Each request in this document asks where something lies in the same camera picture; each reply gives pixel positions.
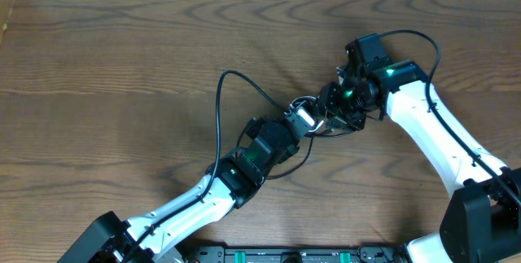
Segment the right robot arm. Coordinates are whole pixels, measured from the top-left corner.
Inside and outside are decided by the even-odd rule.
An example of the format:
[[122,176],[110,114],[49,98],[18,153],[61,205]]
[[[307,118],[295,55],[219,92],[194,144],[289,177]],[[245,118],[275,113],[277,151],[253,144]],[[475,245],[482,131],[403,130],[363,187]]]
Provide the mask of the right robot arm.
[[364,128],[378,111],[397,123],[438,173],[450,201],[438,231],[405,245],[411,262],[499,262],[520,253],[520,172],[484,149],[440,100],[414,61],[395,62],[382,35],[345,47],[338,82],[321,90],[322,138]]

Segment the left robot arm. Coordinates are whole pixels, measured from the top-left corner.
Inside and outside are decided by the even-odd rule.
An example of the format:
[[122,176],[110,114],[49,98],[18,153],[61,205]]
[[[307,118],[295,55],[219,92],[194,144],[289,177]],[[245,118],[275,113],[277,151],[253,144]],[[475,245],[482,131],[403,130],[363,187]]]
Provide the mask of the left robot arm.
[[122,221],[114,212],[98,217],[61,256],[62,262],[181,262],[175,247],[209,223],[241,208],[271,169],[298,151],[299,141],[322,125],[304,107],[291,107],[280,121],[247,123],[248,147],[235,147],[212,164],[186,193]]

